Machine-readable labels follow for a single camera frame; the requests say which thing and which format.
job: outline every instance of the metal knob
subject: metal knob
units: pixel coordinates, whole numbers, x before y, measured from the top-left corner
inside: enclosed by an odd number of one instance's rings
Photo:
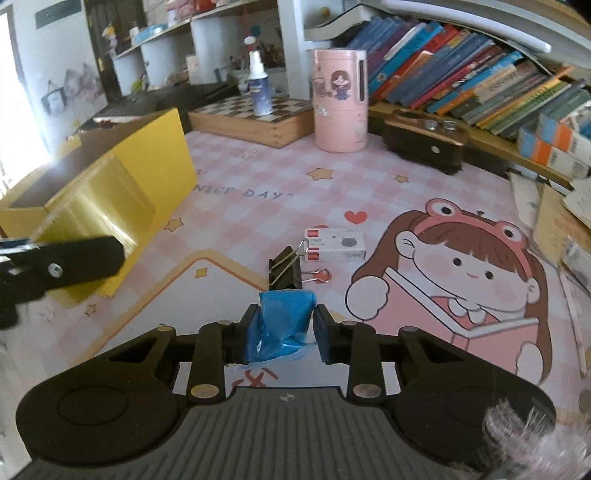
[[[427,130],[435,130],[439,123],[435,120],[425,120],[425,128]]]
[[[453,120],[444,120],[441,123],[441,126],[445,128],[445,130],[455,130],[457,128],[457,123],[455,123]]]

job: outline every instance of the bottle cap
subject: bottle cap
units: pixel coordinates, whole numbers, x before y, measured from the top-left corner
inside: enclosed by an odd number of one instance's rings
[[[263,79],[267,77],[267,73],[265,72],[265,66],[262,64],[261,61],[261,52],[258,50],[249,52],[251,58],[251,74],[249,78],[251,80],[256,79]]]

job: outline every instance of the orange book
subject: orange book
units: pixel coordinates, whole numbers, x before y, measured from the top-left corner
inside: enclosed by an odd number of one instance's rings
[[[553,77],[550,77],[546,82],[541,83],[540,85],[538,85],[533,90],[530,90],[529,92],[525,92],[523,95],[521,95],[520,97],[517,97],[511,103],[505,105],[503,108],[497,110],[496,112],[491,113],[486,118],[483,118],[482,120],[480,120],[476,124],[476,126],[477,127],[482,127],[482,125],[487,124],[494,117],[496,117],[498,115],[501,115],[502,113],[506,112],[507,110],[515,107],[516,105],[518,105],[521,102],[523,102],[525,99],[529,98],[531,95],[534,95],[535,93],[537,93],[537,92],[539,92],[541,90],[544,90],[544,89],[547,89],[547,88],[551,87],[553,84],[556,83],[557,80],[561,79],[565,75],[568,75],[570,72],[572,72],[573,71],[573,68],[574,67],[571,67],[571,66],[563,68],[556,75],[554,75]]]

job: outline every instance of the wall decoration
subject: wall decoration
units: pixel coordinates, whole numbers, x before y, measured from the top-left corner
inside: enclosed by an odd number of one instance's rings
[[[64,89],[57,87],[51,80],[47,83],[47,95],[41,98],[41,104],[48,115],[58,115],[66,110],[67,99]]]

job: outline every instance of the blue wrapped object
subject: blue wrapped object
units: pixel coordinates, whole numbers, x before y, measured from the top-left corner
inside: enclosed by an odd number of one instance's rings
[[[291,355],[306,345],[316,295],[308,290],[273,290],[259,294],[261,308],[248,330],[248,362]]]

